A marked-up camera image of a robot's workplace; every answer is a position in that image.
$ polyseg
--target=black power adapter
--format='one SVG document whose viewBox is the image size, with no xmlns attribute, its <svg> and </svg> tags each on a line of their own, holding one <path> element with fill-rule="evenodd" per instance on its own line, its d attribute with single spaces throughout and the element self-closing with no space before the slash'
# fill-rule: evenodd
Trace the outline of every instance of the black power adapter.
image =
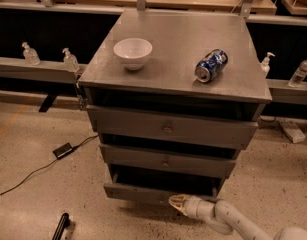
<svg viewBox="0 0 307 240">
<path fill-rule="evenodd" d="M 63 157 L 71 154 L 75 149 L 71 146 L 70 143 L 66 143 L 63 146 L 53 150 L 53 154 L 56 156 L 58 160 L 62 159 Z"/>
</svg>

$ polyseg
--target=black cable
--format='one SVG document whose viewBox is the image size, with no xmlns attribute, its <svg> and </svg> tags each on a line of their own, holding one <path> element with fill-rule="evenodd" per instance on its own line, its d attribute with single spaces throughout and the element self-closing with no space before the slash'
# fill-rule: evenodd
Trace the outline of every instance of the black cable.
<svg viewBox="0 0 307 240">
<path fill-rule="evenodd" d="M 99 136 L 99 135 L 95 135 L 95 136 L 91 136 L 91 137 L 86 138 L 86 139 L 83 140 L 80 144 L 74 146 L 74 147 L 73 147 L 73 151 L 75 151 L 75 150 L 78 149 L 79 147 L 85 145 L 87 142 L 89 142 L 89 141 L 95 139 L 95 138 L 98 137 L 98 136 Z M 40 170 L 43 170 L 43 169 L 45 169 L 45 168 L 51 166 L 51 165 L 54 164 L 56 161 L 58 161 L 58 159 L 55 159 L 55 160 L 53 160 L 50 164 L 48 164 L 48 165 L 46 165 L 46 166 L 43 166 L 43 167 L 41 167 L 41 168 L 39 168 L 39 169 L 37 169 L 37 170 L 31 172 L 28 176 L 25 177 L 24 180 L 22 180 L 22 181 L 21 181 L 19 184 L 17 184 L 15 187 L 10 188 L 9 190 L 6 190 L 6 191 L 0 193 L 0 196 L 2 196 L 2 195 L 4 195 L 4 194 L 6 194 L 6 193 L 8 193 L 8 192 L 10 192 L 10 191 L 12 191 L 12 190 L 14 190 L 14 189 L 16 189 L 17 187 L 21 186 L 21 185 L 22 185 L 32 174 L 34 174 L 34 173 L 36 173 L 36 172 L 38 172 L 38 171 L 40 171 Z"/>
<path fill-rule="evenodd" d="M 74 147 L 73 147 L 73 150 L 78 149 L 79 147 L 85 145 L 87 142 L 89 142 L 89 141 L 95 139 L 95 138 L 98 137 L 98 136 L 99 136 L 99 135 L 95 135 L 95 136 L 91 136 L 91 137 L 86 138 L 86 139 L 83 140 L 79 145 L 74 146 Z"/>
<path fill-rule="evenodd" d="M 4 194 L 6 194 L 6 193 L 12 191 L 13 189 L 16 189 L 17 187 L 21 186 L 21 185 L 22 185 L 22 184 L 23 184 L 33 173 L 36 173 L 36 172 L 38 172 L 38 171 L 40 171 L 40 170 L 42 170 L 42 169 L 45 169 L 45 168 L 51 166 L 51 165 L 54 164 L 56 161 L 58 161 L 58 160 L 55 159 L 55 160 L 53 160 L 52 163 L 50 163 L 50 164 L 48 164 L 48 165 L 46 165 L 46 166 L 43 166 L 43 167 L 41 167 L 41 168 L 39 168 L 39 169 L 37 169 L 37 170 L 31 172 L 28 176 L 26 176 L 26 178 L 25 178 L 24 180 L 22 180 L 22 181 L 21 181 L 19 184 L 17 184 L 15 187 L 13 187 L 13 188 L 11 188 L 11 189 L 9 189 L 9 190 L 6 190 L 6 191 L 0 193 L 0 196 L 2 196 L 2 195 L 4 195 Z"/>
</svg>

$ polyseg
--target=white bowl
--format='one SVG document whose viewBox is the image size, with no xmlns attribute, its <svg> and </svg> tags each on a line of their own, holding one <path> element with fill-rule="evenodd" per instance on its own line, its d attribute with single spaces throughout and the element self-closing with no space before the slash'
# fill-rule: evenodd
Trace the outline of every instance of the white bowl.
<svg viewBox="0 0 307 240">
<path fill-rule="evenodd" d="M 130 70 L 142 68 L 150 59 L 153 47 L 141 38 L 128 38 L 118 42 L 113 51 L 120 63 Z"/>
</svg>

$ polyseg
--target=cabinet top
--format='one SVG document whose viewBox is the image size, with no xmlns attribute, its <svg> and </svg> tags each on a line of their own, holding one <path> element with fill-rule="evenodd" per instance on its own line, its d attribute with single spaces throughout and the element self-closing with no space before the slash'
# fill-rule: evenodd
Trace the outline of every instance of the cabinet top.
<svg viewBox="0 0 307 240">
<path fill-rule="evenodd" d="M 153 45 L 150 61 L 138 71 L 125 69 L 113 52 L 117 42 L 131 37 Z M 214 49 L 226 52 L 228 64 L 213 81 L 200 83 L 195 66 Z M 272 99 L 245 21 L 234 15 L 125 11 L 79 82 L 85 87 L 232 101 Z"/>
</svg>

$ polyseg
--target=drawer handle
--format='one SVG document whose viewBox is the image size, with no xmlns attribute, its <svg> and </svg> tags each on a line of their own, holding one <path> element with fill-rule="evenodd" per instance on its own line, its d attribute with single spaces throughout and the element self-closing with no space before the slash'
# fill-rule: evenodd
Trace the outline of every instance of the drawer handle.
<svg viewBox="0 0 307 240">
<path fill-rule="evenodd" d="M 169 125 L 164 126 L 163 131 L 167 134 L 172 133 L 172 128 Z"/>
<path fill-rule="evenodd" d="M 168 162 L 163 162 L 163 163 L 162 163 L 162 166 L 163 166 L 164 168 L 168 168 L 170 165 L 169 165 Z"/>
</svg>

